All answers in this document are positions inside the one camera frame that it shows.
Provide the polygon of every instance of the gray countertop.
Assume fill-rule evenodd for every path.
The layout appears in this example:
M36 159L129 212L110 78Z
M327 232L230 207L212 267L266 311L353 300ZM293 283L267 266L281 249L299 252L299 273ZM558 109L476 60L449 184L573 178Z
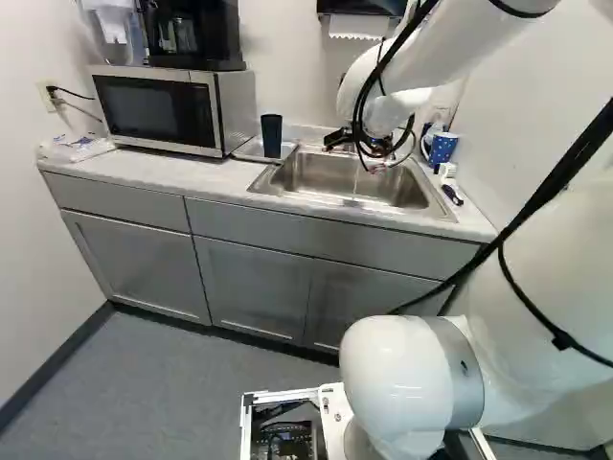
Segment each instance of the gray countertop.
M260 195L247 188L267 167L228 159L212 161L178 155L118 149L80 163L59 164L39 159L42 171L61 173L156 192L209 199L303 216L342 220L471 242L489 242L496 230L470 200L455 206L441 191L439 178L422 165L435 190L457 222L414 216L404 212L375 212L294 198Z

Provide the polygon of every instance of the floor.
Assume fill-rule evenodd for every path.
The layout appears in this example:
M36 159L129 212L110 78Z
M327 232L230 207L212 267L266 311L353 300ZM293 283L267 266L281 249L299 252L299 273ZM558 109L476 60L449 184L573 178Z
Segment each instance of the floor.
M242 393L331 381L335 367L115 313L0 437L0 459L237 460Z

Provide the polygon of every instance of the coffee maker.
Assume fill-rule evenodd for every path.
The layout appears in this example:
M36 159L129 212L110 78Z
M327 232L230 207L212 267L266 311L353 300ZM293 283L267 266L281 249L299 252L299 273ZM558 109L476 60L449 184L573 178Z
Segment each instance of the coffee maker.
M140 0L149 65L207 71L245 70L238 0Z

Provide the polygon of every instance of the stainless steel sink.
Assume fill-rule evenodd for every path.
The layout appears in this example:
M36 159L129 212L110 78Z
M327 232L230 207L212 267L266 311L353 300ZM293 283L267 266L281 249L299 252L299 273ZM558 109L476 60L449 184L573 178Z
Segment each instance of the stainless steel sink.
M393 214L455 220L411 159L383 172L364 171L347 153L300 147L282 166L269 166L249 192Z

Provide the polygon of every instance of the microwave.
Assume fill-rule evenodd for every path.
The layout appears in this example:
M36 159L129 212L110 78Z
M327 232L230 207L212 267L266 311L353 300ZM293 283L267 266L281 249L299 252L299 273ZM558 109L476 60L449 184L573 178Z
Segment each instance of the microwave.
M257 134L252 71L89 69L117 145L223 158Z

